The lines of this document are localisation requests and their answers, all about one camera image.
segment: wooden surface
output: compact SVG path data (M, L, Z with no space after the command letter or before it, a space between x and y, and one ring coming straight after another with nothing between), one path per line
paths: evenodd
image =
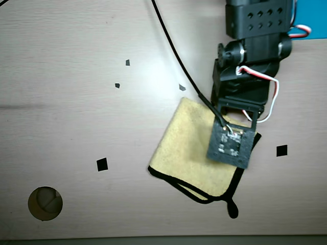
M217 44L229 41L224 1L158 5L209 97ZM0 8L0 239L327 234L326 44L295 41L282 62L232 220L225 203L197 204L146 171L180 98L198 100L150 1L10 0ZM283 144L289 155L276 158ZM109 171L98 172L104 157ZM49 222L28 210L40 186L63 198Z

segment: black cloth edge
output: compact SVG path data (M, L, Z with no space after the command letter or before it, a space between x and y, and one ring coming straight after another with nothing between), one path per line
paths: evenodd
M252 149L256 146L256 144L258 143L260 138L261 138L261 134L257 133L256 136L254 137ZM208 193L204 192L203 190L200 190L199 188L197 188L181 179L162 174L162 173L156 171L155 169L153 169L151 166L148 167L148 171L154 177L165 180L170 185L174 186L176 189L178 189L179 191L181 191L182 193L187 195L189 198L191 198L195 202L198 202L201 204L209 204L209 203L212 203L213 201L221 201L221 200L226 201L227 203L231 202L232 197L233 197L233 195L236 191L236 188L237 188L237 186L241 180L241 177L243 175L244 169L242 169L242 168L236 169L236 171L233 175L233 178L230 182L230 186L228 187L227 191L219 197L209 195ZM208 200L202 200L202 199L198 198L197 196L193 195L192 193L190 193L189 191L187 191L185 188L183 188L180 185L189 188L190 190L202 195L203 197L207 198Z

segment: yellow sponge cloth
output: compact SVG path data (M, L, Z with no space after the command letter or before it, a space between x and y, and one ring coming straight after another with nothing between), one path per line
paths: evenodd
M238 209L232 196L243 169L206 158L214 120L207 107L182 98L148 170L199 203L226 201L229 215L236 218Z

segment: white wire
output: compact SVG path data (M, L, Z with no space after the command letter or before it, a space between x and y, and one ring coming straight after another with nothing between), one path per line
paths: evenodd
M293 15L291 19L291 24L294 23L294 18L295 18L295 6L297 5L297 0L293 0Z
M266 74L260 73L260 72L258 72L256 70L253 70L253 69L251 69L250 67L248 67L246 65L242 65L241 67L236 67L236 74L237 75L241 75L241 71L243 69L247 73L249 73L250 75L253 75L253 76L258 77L258 78L262 78L262 79L266 79L266 80L274 81L275 82L275 86L276 86L276 90L275 91L276 92L274 93L274 96L273 96L273 99L272 99L272 103L271 103L271 106L270 106L269 114L264 119L257 121L257 123L264 123L264 122L266 122L270 118L270 116L272 114L272 110L274 108L276 99L277 99L278 94L279 94L279 81L276 78L273 78L273 77L268 76ZM247 112L245 110L243 110L243 113L244 113L244 115L247 117L247 119L249 121L252 121L252 119L250 118L250 116L247 114Z
M233 131L233 129L231 129L230 125L226 124L226 127L228 127L230 133L231 133L232 135L234 135L234 131Z

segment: black servo bracket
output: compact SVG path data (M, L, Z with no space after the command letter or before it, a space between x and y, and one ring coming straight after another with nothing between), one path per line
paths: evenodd
M223 108L251 112L250 128L229 124L233 134L216 119L207 157L247 168L258 118L268 101L270 82L247 73L236 74L246 65L275 77L279 63L291 54L290 29L293 0L226 0L226 32L235 41L218 45L214 65L211 103Z

